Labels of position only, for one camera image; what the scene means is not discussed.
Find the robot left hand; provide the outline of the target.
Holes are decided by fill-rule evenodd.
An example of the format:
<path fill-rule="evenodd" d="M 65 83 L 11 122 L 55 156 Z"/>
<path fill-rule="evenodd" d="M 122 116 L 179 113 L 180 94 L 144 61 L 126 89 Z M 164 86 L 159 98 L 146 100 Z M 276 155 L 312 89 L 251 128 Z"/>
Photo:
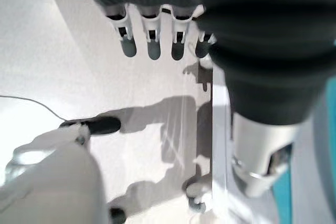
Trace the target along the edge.
<path fill-rule="evenodd" d="M 233 111 L 233 173 L 247 197 L 286 171 L 301 124 L 335 75 L 335 0 L 96 0 L 114 5 L 203 5 Z"/>

